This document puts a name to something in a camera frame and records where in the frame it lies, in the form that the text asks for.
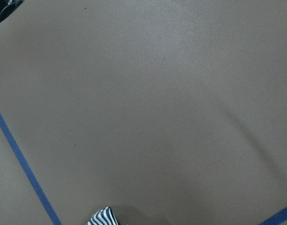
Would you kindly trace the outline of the striped polo shirt white collar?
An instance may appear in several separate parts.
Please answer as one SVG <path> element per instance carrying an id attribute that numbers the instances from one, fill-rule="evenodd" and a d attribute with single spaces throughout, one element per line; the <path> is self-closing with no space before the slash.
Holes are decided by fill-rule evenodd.
<path id="1" fill-rule="evenodd" d="M 87 225 L 119 225 L 110 206 L 97 211 L 87 222 Z"/>

